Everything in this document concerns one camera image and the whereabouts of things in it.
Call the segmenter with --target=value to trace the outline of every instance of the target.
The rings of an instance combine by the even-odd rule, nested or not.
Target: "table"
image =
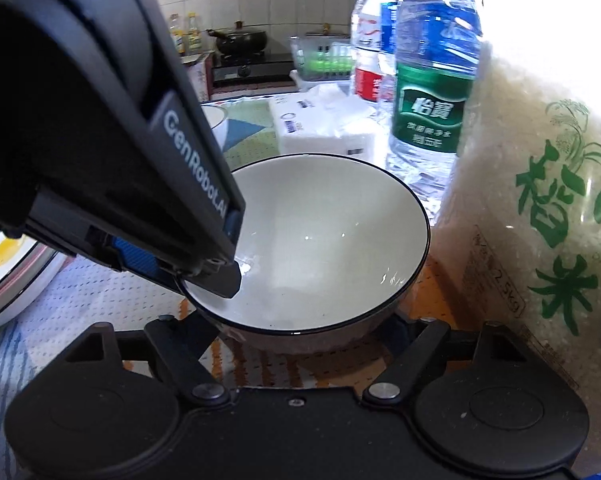
[[[266,100],[242,98],[225,103],[229,111],[226,158],[231,168],[277,155],[276,134]],[[432,316],[452,327],[475,328],[452,310],[442,274],[428,262],[401,308],[413,317]],[[69,342],[98,321],[116,330],[141,329],[159,314],[183,319],[192,311],[183,297],[129,273],[118,273],[84,258],[66,263],[39,298],[0,329],[0,480],[14,478],[16,460],[8,449],[2,421],[9,402]],[[391,359],[369,336],[337,352],[281,356],[220,337],[201,362],[227,387],[353,386],[361,392]],[[124,366],[148,373],[146,363]]]

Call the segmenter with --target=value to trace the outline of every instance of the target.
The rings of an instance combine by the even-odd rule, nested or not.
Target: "stove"
[[[290,82],[294,69],[291,54],[265,54],[249,56],[214,55],[212,68],[213,87],[221,88],[237,84]]]

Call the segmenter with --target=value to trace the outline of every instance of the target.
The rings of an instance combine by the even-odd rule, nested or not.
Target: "screw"
[[[391,400],[400,395],[400,388],[392,383],[375,383],[369,387],[368,392],[376,399]]]
[[[202,383],[192,390],[192,395],[202,400],[216,400],[224,394],[225,387],[218,383]]]

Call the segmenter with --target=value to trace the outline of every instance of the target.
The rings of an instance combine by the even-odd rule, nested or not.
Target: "water bottle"
[[[351,47],[351,93],[376,102],[381,78],[378,66],[380,0],[356,1],[351,14]]]
[[[387,169],[435,220],[456,158],[482,38],[476,0],[403,0],[395,30],[395,99]]]
[[[377,118],[389,129],[394,114],[395,95],[395,18],[402,0],[380,0],[380,51],[378,66],[382,78],[378,88]]]

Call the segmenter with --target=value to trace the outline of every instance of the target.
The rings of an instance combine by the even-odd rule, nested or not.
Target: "transparent plastic bag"
[[[479,73],[431,255],[587,405],[601,472],[601,0],[484,0]]]

